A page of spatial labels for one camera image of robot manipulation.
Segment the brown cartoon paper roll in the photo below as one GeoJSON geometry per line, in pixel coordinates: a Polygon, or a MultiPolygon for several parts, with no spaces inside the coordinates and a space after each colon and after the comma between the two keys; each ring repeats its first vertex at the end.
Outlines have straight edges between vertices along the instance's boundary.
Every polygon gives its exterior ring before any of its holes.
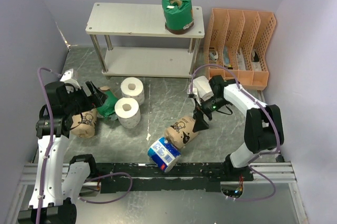
{"type": "Polygon", "coordinates": [[[164,137],[177,149],[182,149],[199,134],[193,131],[194,125],[192,117],[184,116],[165,129],[164,137]]]}

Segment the white unwrapped loose-end roll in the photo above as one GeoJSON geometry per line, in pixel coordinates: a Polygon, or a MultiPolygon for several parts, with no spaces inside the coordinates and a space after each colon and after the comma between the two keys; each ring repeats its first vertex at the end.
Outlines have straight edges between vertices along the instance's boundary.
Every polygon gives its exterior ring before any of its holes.
{"type": "Polygon", "coordinates": [[[201,104],[202,100],[208,100],[214,95],[209,81],[205,76],[200,76],[194,79],[193,86],[198,89],[199,97],[197,98],[197,101],[199,104],[201,104]]]}

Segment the green paper roll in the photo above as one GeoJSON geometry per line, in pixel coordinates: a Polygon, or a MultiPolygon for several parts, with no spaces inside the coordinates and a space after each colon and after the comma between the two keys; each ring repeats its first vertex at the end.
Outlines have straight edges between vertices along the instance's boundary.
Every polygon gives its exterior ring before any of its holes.
{"type": "Polygon", "coordinates": [[[182,35],[193,27],[192,0],[162,0],[162,9],[169,32],[182,35]]]}

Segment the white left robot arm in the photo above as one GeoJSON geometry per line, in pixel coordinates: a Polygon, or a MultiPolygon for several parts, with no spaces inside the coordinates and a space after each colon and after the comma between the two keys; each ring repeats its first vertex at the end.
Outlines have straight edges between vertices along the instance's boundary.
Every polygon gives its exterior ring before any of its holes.
{"type": "Polygon", "coordinates": [[[18,214],[19,223],[75,223],[76,201],[84,181],[97,178],[98,167],[91,154],[72,158],[63,178],[64,156],[73,129],[73,116],[101,107],[107,95],[86,82],[91,95],[81,86],[62,81],[43,87],[46,104],[36,123],[38,164],[28,209],[18,214]]]}

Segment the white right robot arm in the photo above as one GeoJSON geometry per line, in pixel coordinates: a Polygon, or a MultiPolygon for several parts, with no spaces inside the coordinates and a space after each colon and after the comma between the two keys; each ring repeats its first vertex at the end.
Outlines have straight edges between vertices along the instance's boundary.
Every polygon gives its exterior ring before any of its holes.
{"type": "Polygon", "coordinates": [[[268,105],[251,96],[235,79],[224,80],[221,75],[211,79],[205,76],[192,80],[189,96],[195,108],[193,132],[207,130],[212,114],[222,107],[235,106],[245,117],[244,142],[229,154],[219,174],[236,180],[248,170],[249,163],[268,150],[276,150],[284,143],[281,111],[277,105],[268,105]]]}

